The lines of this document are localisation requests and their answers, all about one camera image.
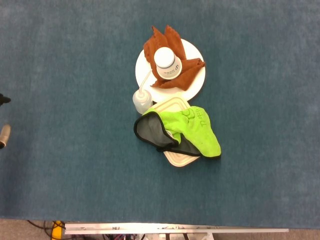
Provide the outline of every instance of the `wire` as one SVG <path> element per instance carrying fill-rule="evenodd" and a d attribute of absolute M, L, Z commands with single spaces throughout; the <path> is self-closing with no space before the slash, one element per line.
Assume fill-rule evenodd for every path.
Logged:
<path fill-rule="evenodd" d="M 63 221 L 60 221 L 61 223 L 57 223 L 57 221 L 53 221 L 53 223 L 60 228 L 66 229 L 65 223 Z"/>
<path fill-rule="evenodd" d="M 122 238 L 122 237 L 123 237 L 123 234 L 119 234 L 119 235 L 117 235 L 117 236 L 115 237 L 114 240 L 120 240 L 120 238 Z"/>
<path fill-rule="evenodd" d="M 108 234 L 102 234 L 103 240 L 112 240 L 112 235 L 108 235 Z"/>
<path fill-rule="evenodd" d="M 72 240 L 72 239 L 74 239 L 73 236 L 72 236 L 72 237 L 67 237 L 67 238 L 56 238 L 56 237 L 52 236 L 53 231 L 54 231 L 54 227 L 52 226 L 51 228 L 49 228 L 49 229 L 51 229 L 51 233 L 49 234 L 49 233 L 47 232 L 47 229 L 48 229 L 48 228 L 46 227 L 46 221 L 43 221 L 43 229 L 44 229 L 45 234 L 46 234 L 50 239 L 54 239 L 54 240 Z"/>
<path fill-rule="evenodd" d="M 152 69 L 145 75 L 145 77 L 144 77 L 144 79 L 143 79 L 143 81 L 142 81 L 142 83 L 141 83 L 141 85 L 139 87 L 139 93 L 142 92 L 142 88 L 143 88 L 145 82 L 147 81 L 147 79 L 149 78 L 149 75 L 150 75 L 151 72 L 152 72 Z"/>
<path fill-rule="evenodd" d="M 39 225 L 35 224 L 34 222 L 32 222 L 32 221 L 30 221 L 30 220 L 27 220 L 27 222 L 30 223 L 32 226 L 38 228 L 38 229 L 43 229 L 43 230 L 44 230 L 44 229 L 51 229 L 51 227 L 43 228 L 42 226 L 39 226 Z"/>

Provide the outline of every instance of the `white squeeze bottle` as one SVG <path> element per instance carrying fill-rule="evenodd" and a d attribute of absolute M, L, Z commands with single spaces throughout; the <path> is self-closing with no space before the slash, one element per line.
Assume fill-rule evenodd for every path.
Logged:
<path fill-rule="evenodd" d="M 137 90 L 132 97 L 132 101 L 138 113 L 143 114 L 145 113 L 151 106 L 153 105 L 152 97 L 150 92 L 147 90 L 142 89 L 143 85 L 145 84 L 146 80 L 148 79 L 152 70 L 148 72 L 145 76 L 143 82 L 141 83 L 139 90 Z"/>

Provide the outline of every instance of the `brown towel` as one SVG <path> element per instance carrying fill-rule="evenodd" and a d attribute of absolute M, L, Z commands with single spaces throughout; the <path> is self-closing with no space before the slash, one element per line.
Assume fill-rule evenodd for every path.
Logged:
<path fill-rule="evenodd" d="M 169 25 L 166 26 L 164 35 L 154 26 L 152 27 L 152 29 L 153 35 L 143 46 L 144 56 L 150 63 L 152 73 L 157 79 L 152 87 L 162 89 L 171 89 L 174 87 L 178 87 L 186 91 L 194 81 L 199 70 L 205 66 L 205 62 L 201 61 L 200 58 L 187 60 L 180 35 Z M 182 62 L 182 70 L 180 75 L 172 80 L 164 80 L 159 76 L 157 72 L 154 55 L 155 52 L 162 47 L 168 47 L 172 49 L 174 54 L 179 57 Z"/>

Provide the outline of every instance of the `green cloth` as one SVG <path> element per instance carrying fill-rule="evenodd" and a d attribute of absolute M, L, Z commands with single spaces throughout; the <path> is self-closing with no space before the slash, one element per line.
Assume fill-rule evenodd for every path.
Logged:
<path fill-rule="evenodd" d="M 157 112 L 150 108 L 145 114 Z M 217 157 L 221 155 L 218 140 L 211 129 L 211 123 L 206 111 L 198 106 L 178 112 L 157 112 L 164 125 L 173 138 L 181 143 L 181 134 L 190 141 L 205 157 Z"/>

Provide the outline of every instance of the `white container lid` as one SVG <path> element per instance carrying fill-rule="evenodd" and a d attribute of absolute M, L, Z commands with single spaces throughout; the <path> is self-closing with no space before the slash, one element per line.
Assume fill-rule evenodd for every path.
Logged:
<path fill-rule="evenodd" d="M 175 61 L 175 54 L 168 47 L 160 47 L 154 54 L 155 64 L 162 69 L 170 67 Z"/>
<path fill-rule="evenodd" d="M 158 113 L 161 112 L 179 112 L 190 108 L 189 103 L 181 96 L 180 93 L 173 94 L 171 98 L 159 102 L 152 106 Z M 172 151 L 163 152 L 168 161 L 176 167 L 183 167 L 200 158 L 199 156 L 190 156 Z"/>

